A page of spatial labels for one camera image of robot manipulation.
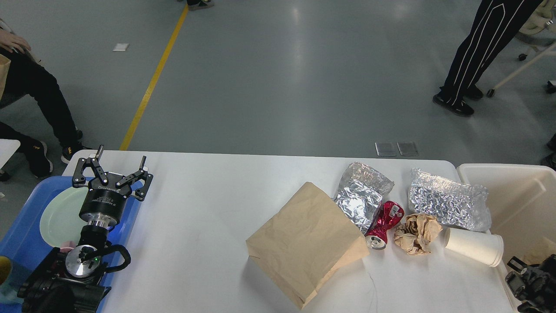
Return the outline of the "person bare hand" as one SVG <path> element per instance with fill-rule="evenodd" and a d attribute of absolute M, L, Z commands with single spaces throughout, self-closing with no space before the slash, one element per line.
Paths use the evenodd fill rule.
<path fill-rule="evenodd" d="M 0 30 L 0 47 L 9 52 L 19 51 L 25 54 L 31 50 L 30 44 L 22 37 L 6 30 Z"/>

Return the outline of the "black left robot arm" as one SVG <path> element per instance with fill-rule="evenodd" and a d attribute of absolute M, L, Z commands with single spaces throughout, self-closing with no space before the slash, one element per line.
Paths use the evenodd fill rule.
<path fill-rule="evenodd" d="M 52 248 L 22 284 L 17 295 L 24 313 L 95 313 L 111 291 L 102 279 L 131 263 L 127 248 L 111 243 L 109 233 L 120 224 L 129 199 L 145 200 L 153 175 L 146 156 L 127 176 L 106 172 L 99 163 L 103 150 L 100 145 L 95 155 L 78 159 L 72 186 L 87 188 L 78 214 L 85 225 L 76 247 Z"/>

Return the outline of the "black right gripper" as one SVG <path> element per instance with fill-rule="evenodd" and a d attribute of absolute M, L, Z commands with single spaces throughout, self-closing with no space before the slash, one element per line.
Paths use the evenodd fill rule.
<path fill-rule="evenodd" d="M 520 313 L 554 313 L 556 311 L 556 256 L 552 254 L 541 264 L 529 265 L 518 257 L 507 262 L 512 269 L 506 283 L 513 296 L 522 301 Z"/>

